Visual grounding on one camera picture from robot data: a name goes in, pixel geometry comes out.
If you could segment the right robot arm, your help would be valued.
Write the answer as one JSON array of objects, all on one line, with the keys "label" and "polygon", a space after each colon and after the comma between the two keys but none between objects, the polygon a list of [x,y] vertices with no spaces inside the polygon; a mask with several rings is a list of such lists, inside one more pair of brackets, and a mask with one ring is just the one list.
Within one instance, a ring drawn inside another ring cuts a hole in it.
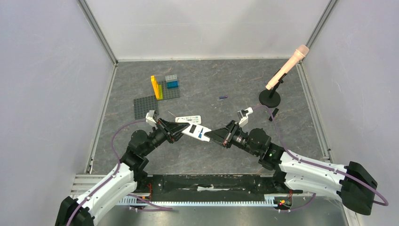
[{"label": "right robot arm", "polygon": [[236,121],[204,135],[225,148],[236,146],[259,157],[262,167],[275,172],[271,184],[277,192],[311,192],[334,198],[361,215],[372,212],[377,181],[357,162],[331,164],[301,156],[272,143],[264,129],[244,132]]}]

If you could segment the white remote control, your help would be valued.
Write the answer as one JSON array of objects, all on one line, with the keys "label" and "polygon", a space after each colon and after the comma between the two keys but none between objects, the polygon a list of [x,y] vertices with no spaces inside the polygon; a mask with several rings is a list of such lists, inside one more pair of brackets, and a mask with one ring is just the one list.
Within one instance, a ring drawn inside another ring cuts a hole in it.
[{"label": "white remote control", "polygon": [[[202,131],[202,138],[198,138],[199,133]],[[189,126],[185,128],[182,133],[194,139],[209,142],[210,138],[205,136],[205,133],[210,132],[211,129],[199,124],[189,122]]]}]

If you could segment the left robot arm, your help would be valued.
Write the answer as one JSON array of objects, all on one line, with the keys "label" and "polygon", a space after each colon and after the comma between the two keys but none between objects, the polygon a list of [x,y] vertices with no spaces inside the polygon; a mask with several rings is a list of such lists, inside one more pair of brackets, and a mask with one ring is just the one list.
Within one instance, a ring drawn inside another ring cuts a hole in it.
[{"label": "left robot arm", "polygon": [[165,141],[178,141],[189,126],[188,122],[160,118],[151,133],[142,129],[133,132],[126,152],[100,182],[79,197],[68,196],[61,202],[55,225],[96,226],[122,198],[134,191],[143,192],[148,185],[146,156]]}]

